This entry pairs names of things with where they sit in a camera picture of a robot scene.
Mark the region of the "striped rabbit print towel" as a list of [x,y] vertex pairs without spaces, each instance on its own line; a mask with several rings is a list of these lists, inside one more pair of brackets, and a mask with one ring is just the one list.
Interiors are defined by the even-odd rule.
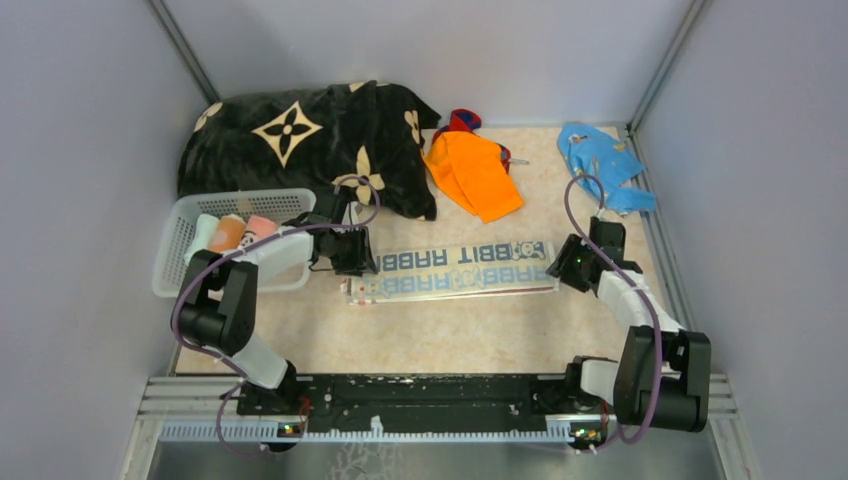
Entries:
[[532,240],[380,254],[376,274],[349,277],[341,291],[355,306],[557,291],[546,273],[551,247]]

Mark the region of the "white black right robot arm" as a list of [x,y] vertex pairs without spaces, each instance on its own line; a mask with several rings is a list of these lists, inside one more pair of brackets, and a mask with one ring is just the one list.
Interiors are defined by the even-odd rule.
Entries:
[[570,235],[547,272],[592,293],[626,330],[618,360],[577,356],[563,398],[576,412],[606,403],[623,425],[700,432],[707,423],[711,342],[660,305],[641,267],[624,257],[625,227],[594,217],[588,236]]

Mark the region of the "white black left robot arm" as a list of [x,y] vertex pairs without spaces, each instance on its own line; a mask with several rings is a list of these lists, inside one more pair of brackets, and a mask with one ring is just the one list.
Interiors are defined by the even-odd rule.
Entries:
[[315,206],[256,240],[222,253],[200,250],[188,265],[170,320],[182,346],[220,359],[277,414],[300,399],[294,365],[256,332],[259,288],[297,265],[325,258],[343,276],[378,271],[366,222],[353,222],[351,193],[319,195]]

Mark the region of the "white plastic basket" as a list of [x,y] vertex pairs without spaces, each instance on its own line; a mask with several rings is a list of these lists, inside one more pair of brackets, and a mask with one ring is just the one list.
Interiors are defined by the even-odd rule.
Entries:
[[178,200],[165,222],[153,263],[151,289],[165,299],[178,296],[187,269],[184,254],[194,238],[197,219],[234,214],[244,220],[259,215],[277,224],[314,208],[315,194],[303,188],[266,189],[190,195]]

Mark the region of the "rolled pink panda towel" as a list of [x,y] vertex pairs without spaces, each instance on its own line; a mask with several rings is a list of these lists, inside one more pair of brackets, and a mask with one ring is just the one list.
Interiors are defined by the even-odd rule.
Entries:
[[260,215],[252,215],[245,225],[245,229],[238,243],[238,248],[248,247],[275,233],[277,229],[278,225],[276,222]]

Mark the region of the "blue patterned towel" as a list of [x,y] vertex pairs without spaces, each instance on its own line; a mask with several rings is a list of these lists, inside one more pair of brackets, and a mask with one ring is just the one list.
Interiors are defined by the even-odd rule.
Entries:
[[629,184],[645,170],[645,166],[626,142],[591,125],[572,122],[563,126],[557,147],[574,177],[589,175],[600,181],[598,185],[594,180],[581,178],[578,185],[602,203],[606,210],[628,215],[656,209],[653,193]]

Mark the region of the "black floral blanket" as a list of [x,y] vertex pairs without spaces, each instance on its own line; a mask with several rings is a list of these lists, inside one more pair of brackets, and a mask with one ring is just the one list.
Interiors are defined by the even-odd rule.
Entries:
[[422,133],[440,120],[408,87],[376,80],[232,96],[197,119],[176,193],[339,187],[361,204],[433,221]]

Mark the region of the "rolled orange towel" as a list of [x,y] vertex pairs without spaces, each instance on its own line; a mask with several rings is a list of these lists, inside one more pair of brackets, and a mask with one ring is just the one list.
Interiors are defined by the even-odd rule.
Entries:
[[221,217],[206,249],[221,253],[237,248],[246,229],[246,222],[238,215]]

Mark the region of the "rolled white green towel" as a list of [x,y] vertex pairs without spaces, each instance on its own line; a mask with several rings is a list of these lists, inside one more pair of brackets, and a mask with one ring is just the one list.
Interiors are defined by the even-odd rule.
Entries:
[[220,219],[209,214],[200,214],[195,224],[194,235],[191,242],[187,246],[183,260],[186,266],[189,265],[194,254],[208,247],[211,239],[214,237]]

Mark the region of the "red blue cloth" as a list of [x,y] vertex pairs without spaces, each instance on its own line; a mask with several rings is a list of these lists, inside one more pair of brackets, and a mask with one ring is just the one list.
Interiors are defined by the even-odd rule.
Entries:
[[[481,117],[468,109],[459,108],[451,111],[446,125],[439,127],[432,136],[432,143],[446,132],[464,132],[476,134],[476,131],[482,127]],[[504,145],[497,143],[500,149],[500,163],[506,173],[510,171],[512,161],[511,151]]]

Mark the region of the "aluminium frame rail right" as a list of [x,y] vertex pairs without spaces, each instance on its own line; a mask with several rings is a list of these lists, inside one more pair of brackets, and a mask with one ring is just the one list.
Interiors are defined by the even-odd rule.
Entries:
[[653,193],[656,196],[657,206],[655,210],[643,214],[642,218],[646,222],[648,241],[652,256],[658,268],[658,277],[662,284],[669,311],[687,329],[700,331],[701,328],[693,316],[689,298],[685,290],[676,252],[668,235],[665,218],[660,208],[659,193],[653,185],[647,156],[643,153],[636,131],[630,123],[625,124],[624,131],[635,156],[643,165],[643,171],[637,176],[634,182],[641,189]]

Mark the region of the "aluminium frame rail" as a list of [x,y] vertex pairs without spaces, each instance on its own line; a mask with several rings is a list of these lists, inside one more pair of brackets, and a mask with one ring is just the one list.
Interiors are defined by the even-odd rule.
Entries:
[[646,222],[648,241],[652,256],[658,268],[658,277],[662,284],[669,311],[687,329],[700,331],[701,328],[693,316],[689,298],[685,290],[676,252],[668,235],[665,218],[660,208],[659,193],[653,185],[647,156],[643,153],[636,131],[630,123],[625,124],[624,131],[635,156],[643,165],[643,171],[637,176],[634,182],[641,189],[653,193],[656,196],[657,206],[655,210],[643,214],[642,218]]
[[575,445],[581,441],[602,442],[598,418],[580,421],[573,415],[554,415],[544,419],[540,429],[508,429],[500,432],[392,432],[378,416],[372,417],[364,431],[326,432],[308,429],[289,432],[291,425],[274,420],[173,420],[164,423],[159,439],[171,442],[227,443],[539,443]]

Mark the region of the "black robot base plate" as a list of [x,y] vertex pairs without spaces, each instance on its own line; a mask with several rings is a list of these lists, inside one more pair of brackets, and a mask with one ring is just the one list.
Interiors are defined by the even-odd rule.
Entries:
[[392,432],[423,433],[529,431],[548,416],[610,415],[562,374],[312,374],[285,393],[247,384],[236,399],[241,416],[291,415],[320,432],[364,431],[374,416]]

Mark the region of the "aluminium frame rail front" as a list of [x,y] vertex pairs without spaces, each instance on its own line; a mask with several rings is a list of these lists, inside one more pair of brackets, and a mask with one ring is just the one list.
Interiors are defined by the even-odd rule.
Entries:
[[364,431],[326,432],[308,429],[289,432],[291,425],[274,420],[173,420],[164,423],[159,439],[171,442],[227,443],[539,443],[575,445],[581,441],[602,442],[598,418],[580,421],[573,415],[554,415],[544,419],[540,429],[508,429],[500,432],[392,432],[378,416],[372,417]]

